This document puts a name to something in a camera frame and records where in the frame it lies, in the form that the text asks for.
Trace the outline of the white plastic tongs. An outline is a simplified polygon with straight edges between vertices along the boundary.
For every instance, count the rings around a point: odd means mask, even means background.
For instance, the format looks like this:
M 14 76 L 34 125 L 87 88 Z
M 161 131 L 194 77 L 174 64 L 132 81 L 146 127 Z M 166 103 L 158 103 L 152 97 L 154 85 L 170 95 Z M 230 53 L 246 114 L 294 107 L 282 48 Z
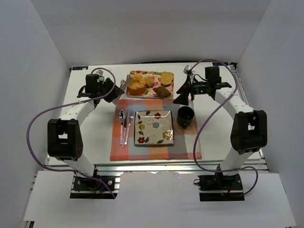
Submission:
M 121 80 L 121 84 L 120 84 L 120 95 L 123 95 L 126 91 L 126 88 L 128 86 L 128 84 L 130 83 L 131 81 L 131 77 L 130 75 L 127 75 L 126 79 L 124 80 Z

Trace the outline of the orange bundt cake bread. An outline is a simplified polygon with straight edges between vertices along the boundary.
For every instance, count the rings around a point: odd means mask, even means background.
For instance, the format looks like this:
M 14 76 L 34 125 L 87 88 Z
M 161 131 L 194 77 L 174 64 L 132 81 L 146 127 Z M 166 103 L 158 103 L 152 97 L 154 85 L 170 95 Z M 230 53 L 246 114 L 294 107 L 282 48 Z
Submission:
M 145 93 L 147 82 L 142 74 L 130 75 L 130 83 L 127 85 L 127 93 L 132 96 L 139 96 Z

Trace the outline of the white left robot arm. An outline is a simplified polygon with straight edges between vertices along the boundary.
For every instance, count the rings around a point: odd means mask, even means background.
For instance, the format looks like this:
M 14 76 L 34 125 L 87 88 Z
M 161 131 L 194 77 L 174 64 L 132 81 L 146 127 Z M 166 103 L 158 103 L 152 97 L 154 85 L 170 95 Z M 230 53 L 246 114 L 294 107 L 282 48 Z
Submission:
M 47 125 L 47 152 L 50 157 L 69 165 L 72 169 L 96 178 L 96 166 L 83 154 L 83 140 L 80 126 L 100 103 L 98 97 L 110 103 L 124 94 L 124 90 L 110 78 L 88 74 L 85 85 L 77 95 L 76 104 L 58 119 L 51 119 Z

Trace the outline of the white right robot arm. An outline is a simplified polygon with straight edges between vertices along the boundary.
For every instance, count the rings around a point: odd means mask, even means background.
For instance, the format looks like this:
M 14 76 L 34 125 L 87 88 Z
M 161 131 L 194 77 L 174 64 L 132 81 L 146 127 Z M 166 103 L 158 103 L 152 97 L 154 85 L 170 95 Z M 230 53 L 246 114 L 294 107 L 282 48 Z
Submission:
M 233 118 L 230 135 L 231 149 L 214 171 L 217 181 L 230 180 L 241 170 L 244 162 L 267 144 L 267 115 L 248 106 L 237 94 L 237 88 L 223 82 L 218 66 L 205 68 L 205 80 L 197 81 L 190 66 L 183 72 L 186 81 L 177 91 L 175 104 L 188 105 L 195 95 L 209 95 Z

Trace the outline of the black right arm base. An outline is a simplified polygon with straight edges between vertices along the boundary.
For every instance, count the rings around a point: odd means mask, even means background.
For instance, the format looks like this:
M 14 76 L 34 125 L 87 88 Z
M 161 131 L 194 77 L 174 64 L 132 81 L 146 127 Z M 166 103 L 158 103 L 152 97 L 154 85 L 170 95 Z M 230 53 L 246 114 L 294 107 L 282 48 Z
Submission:
M 193 181 L 199 188 L 201 202 L 244 201 L 243 185 L 239 174 L 224 176 L 222 173 L 200 175 Z

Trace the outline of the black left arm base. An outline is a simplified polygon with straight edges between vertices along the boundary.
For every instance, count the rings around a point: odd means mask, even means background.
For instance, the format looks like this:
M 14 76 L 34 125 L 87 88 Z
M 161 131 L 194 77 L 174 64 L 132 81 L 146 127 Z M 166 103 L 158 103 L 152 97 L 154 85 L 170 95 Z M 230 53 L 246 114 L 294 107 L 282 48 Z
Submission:
M 71 199 L 96 199 L 96 200 L 113 200 L 114 197 L 108 191 L 117 196 L 119 190 L 120 177 L 114 175 L 97 175 L 104 183 L 92 180 L 83 176 L 74 176 L 70 198 Z

